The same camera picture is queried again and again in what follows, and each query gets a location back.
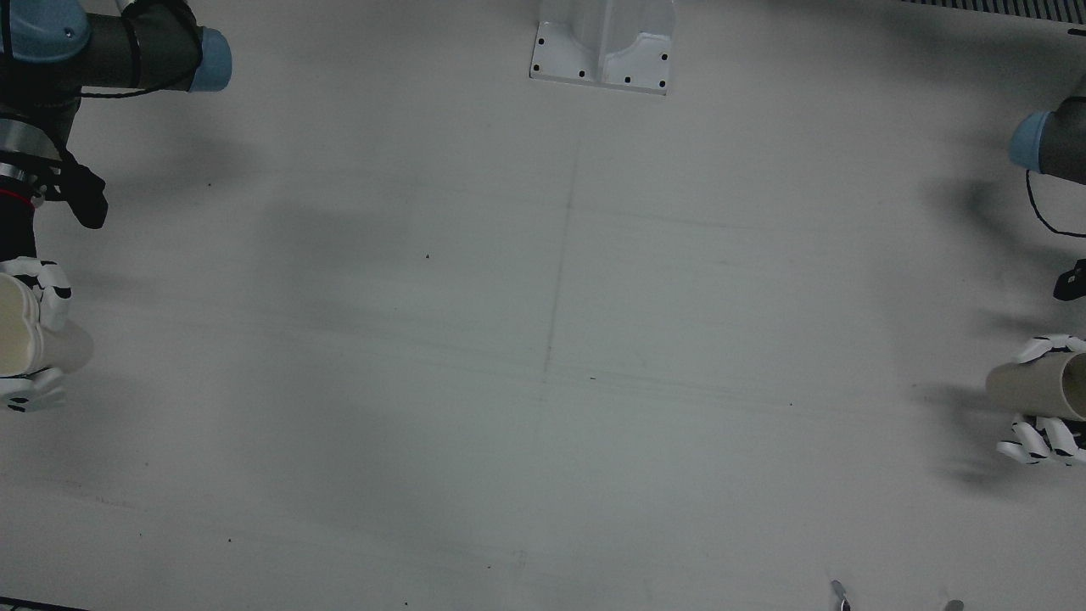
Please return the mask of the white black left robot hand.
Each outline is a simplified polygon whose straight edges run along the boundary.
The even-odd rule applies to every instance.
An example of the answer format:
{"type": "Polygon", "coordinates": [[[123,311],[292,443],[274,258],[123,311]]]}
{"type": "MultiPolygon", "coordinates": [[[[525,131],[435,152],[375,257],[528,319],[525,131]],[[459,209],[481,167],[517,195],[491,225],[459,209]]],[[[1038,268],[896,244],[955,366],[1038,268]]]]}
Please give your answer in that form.
{"type": "MultiPolygon", "coordinates": [[[[1016,353],[1016,364],[1035,362],[1050,353],[1083,353],[1085,341],[1074,335],[1031,338],[1016,353]]],[[[1039,415],[1016,415],[1011,423],[1015,437],[998,442],[996,448],[1021,464],[1040,464],[1051,460],[1066,467],[1085,463],[1083,423],[1039,415]]]]}

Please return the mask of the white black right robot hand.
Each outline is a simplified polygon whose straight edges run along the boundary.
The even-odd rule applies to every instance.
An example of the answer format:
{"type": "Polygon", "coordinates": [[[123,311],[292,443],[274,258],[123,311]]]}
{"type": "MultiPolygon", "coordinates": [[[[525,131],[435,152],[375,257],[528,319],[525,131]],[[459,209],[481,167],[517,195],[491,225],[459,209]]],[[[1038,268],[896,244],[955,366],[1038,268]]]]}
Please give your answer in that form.
{"type": "Polygon", "coordinates": [[[37,256],[30,198],[3,190],[1,383],[3,406],[27,413],[62,405],[62,335],[70,317],[70,279],[37,256]]]}

